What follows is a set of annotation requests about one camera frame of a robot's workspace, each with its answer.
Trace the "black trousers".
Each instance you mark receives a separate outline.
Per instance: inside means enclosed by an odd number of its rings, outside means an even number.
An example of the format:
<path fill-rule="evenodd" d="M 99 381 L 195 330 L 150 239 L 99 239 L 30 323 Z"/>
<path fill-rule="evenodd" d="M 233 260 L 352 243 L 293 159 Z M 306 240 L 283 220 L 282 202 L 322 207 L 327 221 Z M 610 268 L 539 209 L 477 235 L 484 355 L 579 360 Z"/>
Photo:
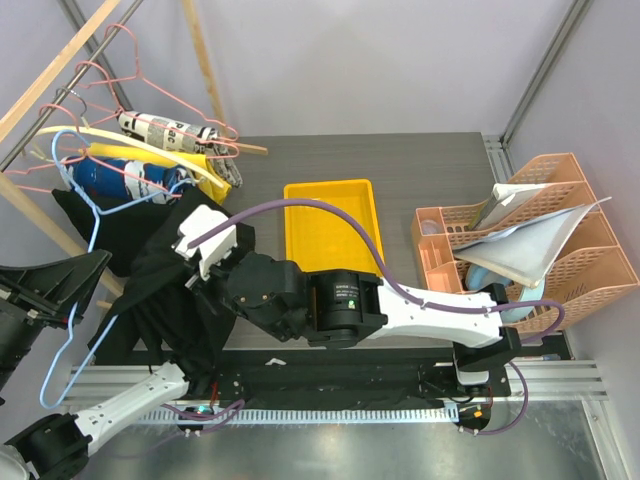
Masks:
<path fill-rule="evenodd" d="M 172 246 L 179 225 L 196 207 L 219 210 L 220 205 L 196 188 L 172 204 L 125 207 L 121 200 L 96 196 L 94 203 L 106 212 L 96 220 L 77 193 L 52 195 L 84 239 L 95 235 L 96 248 L 111 253 L 110 269 L 126 281 L 89 340 L 92 358 L 102 366 L 124 365 L 142 341 L 147 364 L 174 360 L 191 383 L 189 395 L 208 394 L 236 316 L 222 300 L 221 278 L 212 276 L 196 291 L 187 288 L 194 272 Z"/>

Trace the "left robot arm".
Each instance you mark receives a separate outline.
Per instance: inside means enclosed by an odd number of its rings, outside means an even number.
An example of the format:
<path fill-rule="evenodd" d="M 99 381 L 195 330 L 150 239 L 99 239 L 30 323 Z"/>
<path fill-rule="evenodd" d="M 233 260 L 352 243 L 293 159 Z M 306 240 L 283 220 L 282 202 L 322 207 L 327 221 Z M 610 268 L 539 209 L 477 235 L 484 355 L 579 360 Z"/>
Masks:
<path fill-rule="evenodd" d="M 8 381 L 47 327 L 73 326 L 111 258 L 97 250 L 65 260 L 1 269 L 1 380 Z M 1 445 L 4 479 L 71 479 L 89 458 L 142 415 L 186 394 L 189 381 L 166 362 L 134 386 L 77 413 L 53 413 Z"/>

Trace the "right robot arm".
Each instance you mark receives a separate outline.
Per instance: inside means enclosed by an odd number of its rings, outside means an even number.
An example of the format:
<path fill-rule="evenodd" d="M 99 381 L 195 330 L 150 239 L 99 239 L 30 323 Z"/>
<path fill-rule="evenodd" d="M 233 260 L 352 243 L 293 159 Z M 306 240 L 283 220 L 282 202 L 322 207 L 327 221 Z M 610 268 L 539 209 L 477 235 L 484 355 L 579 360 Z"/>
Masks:
<path fill-rule="evenodd" d="M 293 261 L 247 254 L 229 273 L 225 294 L 236 313 L 281 342 L 346 349 L 367 339 L 449 341 L 459 385 L 485 384 L 491 370 L 521 350 L 485 292 L 444 293 L 393 284 L 347 269 L 307 273 Z"/>

